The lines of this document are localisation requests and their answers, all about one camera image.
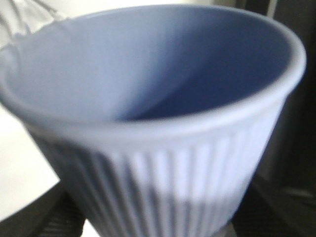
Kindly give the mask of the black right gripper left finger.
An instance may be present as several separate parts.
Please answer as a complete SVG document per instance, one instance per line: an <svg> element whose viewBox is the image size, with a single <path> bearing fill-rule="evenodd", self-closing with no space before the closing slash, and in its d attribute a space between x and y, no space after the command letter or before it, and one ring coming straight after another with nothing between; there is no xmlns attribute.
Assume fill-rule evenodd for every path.
<svg viewBox="0 0 316 237"><path fill-rule="evenodd" d="M80 237L85 217L61 183L0 222L2 237Z"/></svg>

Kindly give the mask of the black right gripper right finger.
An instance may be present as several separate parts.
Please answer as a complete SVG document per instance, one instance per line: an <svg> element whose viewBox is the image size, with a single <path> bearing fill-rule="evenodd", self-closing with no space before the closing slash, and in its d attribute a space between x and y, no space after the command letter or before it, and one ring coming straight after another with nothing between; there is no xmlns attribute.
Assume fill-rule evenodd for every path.
<svg viewBox="0 0 316 237"><path fill-rule="evenodd" d="M255 175L232 223L238 237L314 237L316 199Z"/></svg>

